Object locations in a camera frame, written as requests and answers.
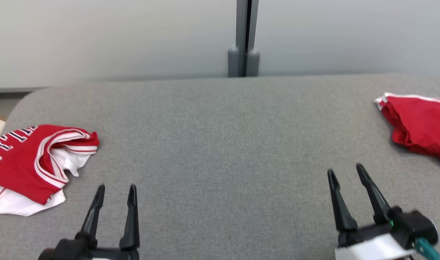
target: white panel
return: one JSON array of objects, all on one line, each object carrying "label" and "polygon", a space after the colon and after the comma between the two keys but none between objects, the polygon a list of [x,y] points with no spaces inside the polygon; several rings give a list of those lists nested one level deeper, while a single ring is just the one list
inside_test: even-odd
[{"label": "white panel", "polygon": [[235,0],[0,0],[0,88],[227,76],[235,36]]},{"label": "white panel", "polygon": [[260,0],[259,75],[440,75],[440,0]]}]

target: red garment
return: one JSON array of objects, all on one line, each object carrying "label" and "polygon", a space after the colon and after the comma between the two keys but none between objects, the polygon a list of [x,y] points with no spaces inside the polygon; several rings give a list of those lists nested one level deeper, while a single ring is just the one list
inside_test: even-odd
[{"label": "red garment", "polygon": [[39,125],[1,136],[0,197],[11,190],[45,205],[69,181],[52,149],[89,157],[98,145],[95,132],[56,125]]},{"label": "red garment", "polygon": [[440,159],[440,99],[385,93],[376,102],[394,128],[395,143]]}]

